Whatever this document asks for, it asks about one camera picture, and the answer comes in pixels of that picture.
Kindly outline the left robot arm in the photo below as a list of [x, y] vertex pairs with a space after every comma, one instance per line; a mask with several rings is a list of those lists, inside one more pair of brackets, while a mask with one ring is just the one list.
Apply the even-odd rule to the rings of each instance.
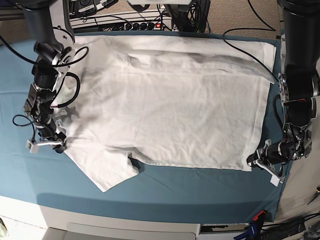
[[280, 0], [285, 33], [283, 74], [279, 75], [279, 95], [284, 123], [283, 140], [264, 146], [250, 156], [254, 164], [268, 170], [274, 165], [307, 157], [312, 149], [311, 126], [316, 118], [316, 97], [320, 95], [320, 2]]

